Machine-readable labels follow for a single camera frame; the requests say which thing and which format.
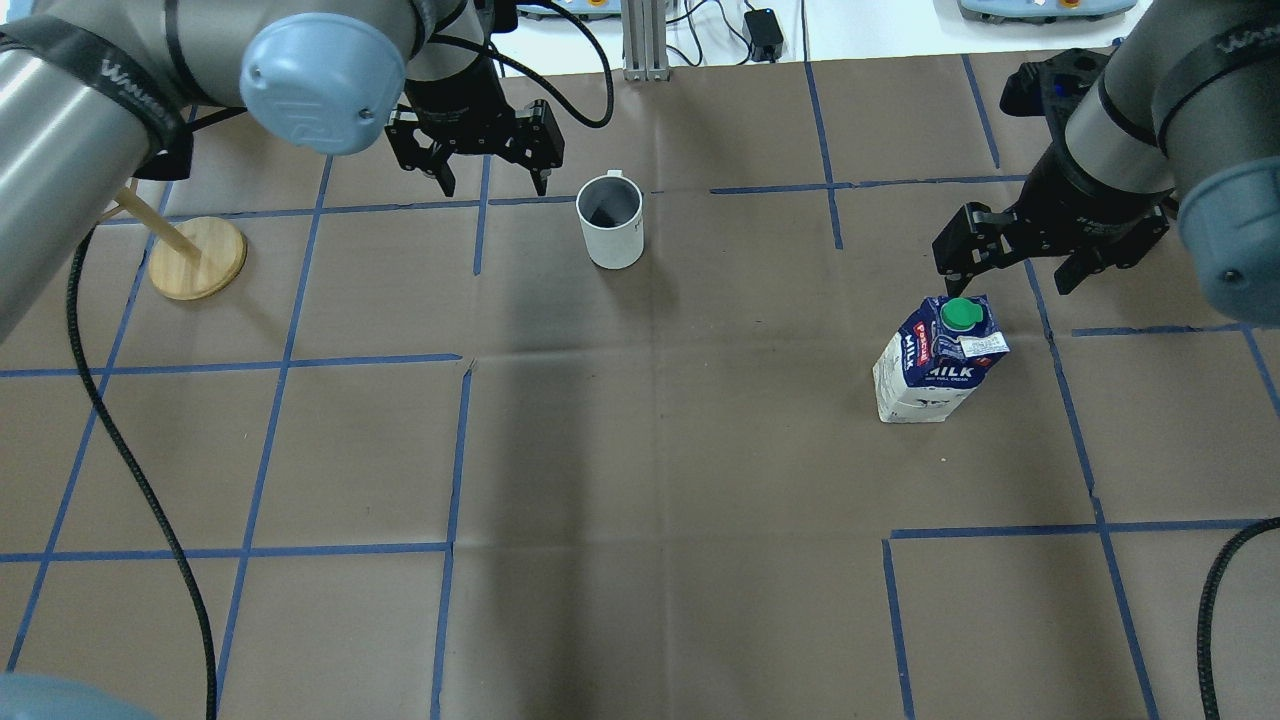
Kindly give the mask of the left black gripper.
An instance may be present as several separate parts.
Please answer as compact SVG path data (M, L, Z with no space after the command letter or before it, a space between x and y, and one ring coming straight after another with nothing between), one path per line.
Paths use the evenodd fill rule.
M543 99L513 108L486 46L433 40L407 65L406 106L393 111L387 137L402 167L420 167L447 199L456 193L452 155L497 155L525 167L538 197L564 161L564 137Z

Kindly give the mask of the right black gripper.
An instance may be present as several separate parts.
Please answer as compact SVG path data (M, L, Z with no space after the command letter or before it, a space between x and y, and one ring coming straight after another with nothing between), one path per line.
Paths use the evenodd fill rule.
M986 270L1029 258L1065 258L1053 273L1068 296L1120 258L1140 258L1171 229L1162 193L1133 193L1092 178L1065 147L1053 145L1030 170L1015 201L1002 211L968 202L932 243L934 264L950 299L961 297Z

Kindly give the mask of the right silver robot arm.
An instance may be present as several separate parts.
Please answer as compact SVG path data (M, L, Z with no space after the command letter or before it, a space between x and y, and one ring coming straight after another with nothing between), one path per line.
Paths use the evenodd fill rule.
M1061 259L1068 295L1175 225L1217 313L1276 325L1277 26L1275 1L1156 1L1108 55L1020 65L1001 111L1044 118L1050 145L1009 209L969 202L936 237L946 295L1032 258Z

